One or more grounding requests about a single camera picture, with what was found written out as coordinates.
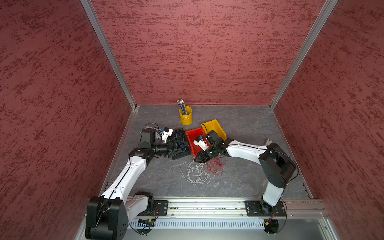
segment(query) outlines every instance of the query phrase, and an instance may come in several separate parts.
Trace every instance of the red textured wall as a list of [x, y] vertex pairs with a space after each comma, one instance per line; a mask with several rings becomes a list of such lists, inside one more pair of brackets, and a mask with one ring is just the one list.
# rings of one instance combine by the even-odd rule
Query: red textured wall
[[275, 108], [341, 238], [384, 236], [384, 1], [339, 0]]
[[93, 0], [138, 104], [268, 105], [324, 0]]
[[1, 239], [73, 239], [130, 106], [78, 0], [0, 3]]

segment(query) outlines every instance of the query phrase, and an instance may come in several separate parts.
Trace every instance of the black tray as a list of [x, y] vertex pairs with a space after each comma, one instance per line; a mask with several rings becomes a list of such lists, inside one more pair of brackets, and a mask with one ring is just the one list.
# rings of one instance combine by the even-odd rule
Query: black tray
[[185, 134], [184, 129], [180, 128], [177, 130], [173, 130], [173, 133], [170, 137], [172, 138], [172, 137], [176, 137], [176, 136], [178, 136], [179, 139], [181, 139], [182, 141], [187, 142], [188, 145], [187, 145], [187, 150], [185, 152], [181, 152], [181, 153], [178, 153], [178, 154], [172, 156], [172, 160], [191, 155], [191, 146], [189, 145], [189, 141], [187, 139], [187, 135]]

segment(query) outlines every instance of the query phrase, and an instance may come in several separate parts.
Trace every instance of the metal bracket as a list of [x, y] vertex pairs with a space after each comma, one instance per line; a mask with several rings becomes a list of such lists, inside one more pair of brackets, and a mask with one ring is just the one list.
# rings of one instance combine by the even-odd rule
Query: metal bracket
[[[248, 217], [264, 217], [260, 209], [260, 201], [244, 201], [245, 209], [247, 210]], [[287, 216], [286, 209], [282, 201], [279, 201], [276, 206], [272, 208], [272, 211], [275, 214], [275, 217], [285, 217]]]
[[155, 210], [154, 216], [164, 217], [167, 216], [168, 212], [168, 201], [167, 200], [154, 200], [153, 208]]
[[268, 138], [266, 141], [265, 141], [265, 146], [268, 146], [269, 144], [271, 144], [272, 143], [272, 141]]

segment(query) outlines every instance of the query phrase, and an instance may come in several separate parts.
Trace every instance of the pencil holder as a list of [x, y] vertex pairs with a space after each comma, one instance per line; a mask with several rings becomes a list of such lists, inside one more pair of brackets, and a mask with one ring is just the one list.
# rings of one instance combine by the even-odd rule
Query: pencil holder
[[192, 123], [192, 108], [185, 106], [185, 109], [187, 110], [187, 115], [183, 115], [183, 112], [179, 109], [180, 122], [183, 125], [189, 125]]

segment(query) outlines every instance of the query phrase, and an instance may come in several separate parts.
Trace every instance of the gray floor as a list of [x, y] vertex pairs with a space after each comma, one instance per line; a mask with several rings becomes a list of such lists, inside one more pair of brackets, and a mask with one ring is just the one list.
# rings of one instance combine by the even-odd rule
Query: gray floor
[[[180, 123], [178, 106], [142, 105], [136, 116], [132, 133], [117, 161], [113, 177], [123, 169], [128, 153], [137, 146], [142, 127], [156, 122], [160, 128], [183, 127], [185, 131], [200, 127], [201, 123], [217, 119], [227, 137], [240, 142], [263, 145], [267, 138], [279, 144], [288, 153], [283, 136], [269, 107], [264, 106], [192, 106], [193, 123]], [[261, 197], [267, 179], [260, 165], [236, 157], [225, 157], [223, 174], [214, 176], [207, 185], [187, 182], [180, 172], [180, 164], [193, 161], [193, 156], [177, 160], [154, 158], [140, 175], [131, 194], [137, 191], [152, 192], [154, 196], [178, 197]], [[308, 198], [301, 174], [287, 186], [284, 198]]]

